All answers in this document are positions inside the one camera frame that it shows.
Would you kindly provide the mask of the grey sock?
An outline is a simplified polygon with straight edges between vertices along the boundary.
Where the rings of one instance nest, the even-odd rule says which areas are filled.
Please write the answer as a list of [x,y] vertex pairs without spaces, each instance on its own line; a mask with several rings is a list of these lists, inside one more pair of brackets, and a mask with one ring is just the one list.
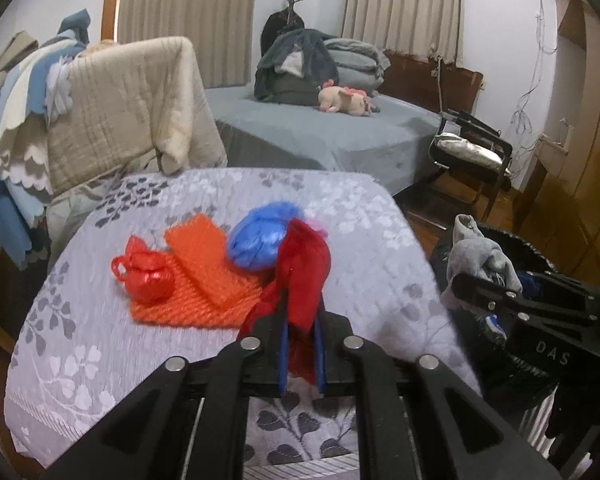
[[472,274],[475,265],[490,254],[504,254],[501,246],[486,237],[470,214],[458,214],[454,219],[452,248],[449,252],[446,278],[451,283],[457,274]]

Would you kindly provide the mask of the red knotted plastic bag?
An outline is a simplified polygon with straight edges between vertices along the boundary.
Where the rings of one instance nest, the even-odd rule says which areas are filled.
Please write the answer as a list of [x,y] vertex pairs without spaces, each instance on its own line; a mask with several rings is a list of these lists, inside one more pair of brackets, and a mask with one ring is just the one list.
[[114,257],[111,272],[132,300],[154,306],[170,299],[175,289],[175,275],[164,252],[151,250],[138,236],[132,235],[124,254]]

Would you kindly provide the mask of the blue plastic bag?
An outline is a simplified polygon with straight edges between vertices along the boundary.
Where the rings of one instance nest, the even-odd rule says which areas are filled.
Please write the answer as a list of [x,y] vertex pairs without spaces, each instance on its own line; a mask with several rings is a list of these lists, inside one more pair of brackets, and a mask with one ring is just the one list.
[[301,208],[283,200],[251,209],[230,231],[226,242],[228,260],[252,273],[273,269],[293,218],[303,218]]

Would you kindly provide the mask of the orange foam net sleeve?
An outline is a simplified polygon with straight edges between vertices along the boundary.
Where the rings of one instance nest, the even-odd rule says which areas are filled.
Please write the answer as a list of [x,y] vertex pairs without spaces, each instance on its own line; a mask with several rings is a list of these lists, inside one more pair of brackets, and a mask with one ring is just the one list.
[[172,226],[164,232],[166,244],[185,272],[218,307],[237,299],[262,274],[238,269],[226,254],[226,234],[205,214]]

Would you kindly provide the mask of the pink face mask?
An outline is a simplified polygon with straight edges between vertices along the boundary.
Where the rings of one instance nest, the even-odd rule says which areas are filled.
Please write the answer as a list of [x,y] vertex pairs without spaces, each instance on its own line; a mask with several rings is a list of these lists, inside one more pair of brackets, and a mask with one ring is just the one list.
[[320,220],[314,218],[305,218],[304,223],[309,226],[313,231],[317,232],[320,237],[327,238],[328,231],[326,226]]

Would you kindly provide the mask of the black lined trash bin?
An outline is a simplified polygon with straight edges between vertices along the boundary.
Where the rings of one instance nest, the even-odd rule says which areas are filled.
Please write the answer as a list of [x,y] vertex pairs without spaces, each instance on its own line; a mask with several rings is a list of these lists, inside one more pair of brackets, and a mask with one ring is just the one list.
[[[486,237],[495,240],[501,246],[518,272],[526,272],[535,279],[540,285],[540,292],[540,279],[544,276],[557,275],[567,278],[558,273],[547,258],[521,238],[482,226],[478,222],[477,224]],[[452,281],[448,283],[446,278],[446,266],[452,248],[452,232],[453,228],[450,235],[443,237],[437,244],[430,263],[436,274],[442,302],[453,312],[460,330],[460,341],[464,344],[471,365],[475,367],[486,400],[506,411],[512,410],[515,405],[535,404],[562,381],[507,351],[510,316],[506,312],[495,313],[471,307],[454,296]],[[587,289],[600,290],[569,279],[583,284]]]

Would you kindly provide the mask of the wooden wardrobe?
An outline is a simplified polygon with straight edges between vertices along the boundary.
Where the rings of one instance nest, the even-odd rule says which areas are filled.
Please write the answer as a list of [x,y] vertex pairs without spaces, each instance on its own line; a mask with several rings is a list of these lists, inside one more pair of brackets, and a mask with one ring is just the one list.
[[586,0],[558,9],[554,108],[514,203],[514,231],[563,274],[600,286],[600,18]]

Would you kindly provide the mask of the black cantilever chair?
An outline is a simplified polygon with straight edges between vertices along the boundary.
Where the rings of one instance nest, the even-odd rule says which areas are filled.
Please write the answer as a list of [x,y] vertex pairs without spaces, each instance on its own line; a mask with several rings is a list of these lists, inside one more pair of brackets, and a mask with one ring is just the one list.
[[[510,185],[508,167],[513,158],[513,147],[501,138],[501,133],[482,120],[465,112],[452,110],[444,104],[442,61],[434,69],[437,84],[440,124],[432,138],[428,157],[438,168],[435,176],[416,184],[406,191],[407,217],[445,231],[453,218],[461,214],[475,214],[480,197],[489,190],[489,198],[480,220],[485,222],[498,200],[498,194]],[[470,202],[434,186],[439,177],[463,176],[477,183],[475,197]]]

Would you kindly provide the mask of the bed with grey sheet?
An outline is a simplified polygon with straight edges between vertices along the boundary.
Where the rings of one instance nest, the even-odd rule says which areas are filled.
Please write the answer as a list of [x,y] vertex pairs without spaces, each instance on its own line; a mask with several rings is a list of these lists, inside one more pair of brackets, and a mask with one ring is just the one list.
[[358,172],[393,195],[437,172],[428,148],[439,116],[391,96],[364,117],[260,102],[249,86],[209,89],[207,100],[231,167]]

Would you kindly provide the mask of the dark wooden headboard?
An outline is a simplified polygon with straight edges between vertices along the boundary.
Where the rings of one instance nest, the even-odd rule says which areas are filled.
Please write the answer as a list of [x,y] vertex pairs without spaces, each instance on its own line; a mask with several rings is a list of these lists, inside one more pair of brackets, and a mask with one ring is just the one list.
[[390,66],[378,88],[381,94],[435,113],[440,106],[467,113],[474,110],[483,73],[434,60],[422,61],[391,50],[385,50],[385,56]]

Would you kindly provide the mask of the pink plush pig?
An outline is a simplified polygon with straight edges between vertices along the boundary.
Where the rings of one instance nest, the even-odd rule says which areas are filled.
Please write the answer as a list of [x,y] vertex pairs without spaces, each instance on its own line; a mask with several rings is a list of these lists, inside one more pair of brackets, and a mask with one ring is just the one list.
[[364,90],[337,86],[332,79],[324,82],[317,99],[318,109],[323,113],[362,117],[379,112]]

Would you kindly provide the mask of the pile of folded grey blankets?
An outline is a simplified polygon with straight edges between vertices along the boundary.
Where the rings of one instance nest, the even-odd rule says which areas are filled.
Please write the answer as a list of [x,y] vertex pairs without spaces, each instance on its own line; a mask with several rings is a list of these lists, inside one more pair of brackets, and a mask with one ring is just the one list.
[[[335,63],[340,86],[364,90],[376,96],[384,82],[385,70],[390,62],[374,46],[358,40],[333,39],[326,48]],[[274,76],[268,85],[270,101],[279,104],[317,106],[322,84],[314,86],[304,78],[304,58],[301,48],[294,46],[282,64],[274,66]]]

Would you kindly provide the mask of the blue white scalloped blanket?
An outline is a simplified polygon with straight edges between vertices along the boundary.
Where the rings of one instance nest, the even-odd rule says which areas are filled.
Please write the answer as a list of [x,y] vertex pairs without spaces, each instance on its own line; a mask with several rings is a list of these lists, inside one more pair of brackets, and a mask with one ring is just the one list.
[[47,133],[71,110],[69,68],[90,42],[90,25],[83,9],[44,44],[17,32],[0,55],[0,246],[20,269],[47,257],[41,221],[54,196]]

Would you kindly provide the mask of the right beige curtain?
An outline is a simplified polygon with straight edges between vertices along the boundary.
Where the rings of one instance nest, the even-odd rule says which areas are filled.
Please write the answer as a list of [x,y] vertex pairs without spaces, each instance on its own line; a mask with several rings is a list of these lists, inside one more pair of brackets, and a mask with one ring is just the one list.
[[347,0],[342,34],[384,50],[456,64],[464,0]]

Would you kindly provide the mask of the beige curtain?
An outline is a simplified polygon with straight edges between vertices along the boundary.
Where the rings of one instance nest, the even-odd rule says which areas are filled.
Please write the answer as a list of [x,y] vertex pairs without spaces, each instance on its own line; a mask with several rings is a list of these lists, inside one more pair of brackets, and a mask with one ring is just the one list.
[[464,0],[347,0],[342,34],[384,50],[456,64]]
[[251,78],[254,0],[120,0],[117,42],[182,36],[195,50],[207,88]]

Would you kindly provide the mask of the dark teal fleece jacket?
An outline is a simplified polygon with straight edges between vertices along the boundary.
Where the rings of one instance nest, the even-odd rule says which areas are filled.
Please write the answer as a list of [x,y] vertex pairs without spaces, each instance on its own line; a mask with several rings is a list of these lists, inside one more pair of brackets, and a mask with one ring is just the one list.
[[317,106],[324,83],[336,84],[336,63],[325,41],[332,36],[315,29],[295,29],[279,36],[262,56],[253,86],[260,102]]

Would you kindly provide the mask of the beige quilt on rack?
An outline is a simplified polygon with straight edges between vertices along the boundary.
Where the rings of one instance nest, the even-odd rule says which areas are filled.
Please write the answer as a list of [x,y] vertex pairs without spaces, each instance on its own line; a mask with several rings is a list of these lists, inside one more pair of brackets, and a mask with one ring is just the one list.
[[54,194],[149,152],[164,174],[226,165],[189,39],[115,44],[75,58],[69,80],[71,110],[47,133]]

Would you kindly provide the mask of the wooden coat rack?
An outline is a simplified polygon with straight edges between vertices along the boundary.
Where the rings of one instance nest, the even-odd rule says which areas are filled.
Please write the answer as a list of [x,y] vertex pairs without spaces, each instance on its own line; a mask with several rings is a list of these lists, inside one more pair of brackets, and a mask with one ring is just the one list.
[[302,1],[285,0],[286,8],[276,11],[268,17],[260,36],[261,55],[265,55],[268,52],[268,49],[272,47],[272,44],[274,44],[279,36],[286,34],[286,32],[306,27],[302,17],[294,10],[296,4]]

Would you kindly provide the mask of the left beige curtain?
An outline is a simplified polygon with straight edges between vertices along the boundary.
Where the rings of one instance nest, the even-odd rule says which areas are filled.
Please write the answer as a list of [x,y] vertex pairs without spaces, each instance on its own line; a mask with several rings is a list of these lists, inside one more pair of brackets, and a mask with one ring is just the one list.
[[182,36],[195,50],[207,88],[251,78],[254,0],[120,0],[117,42]]

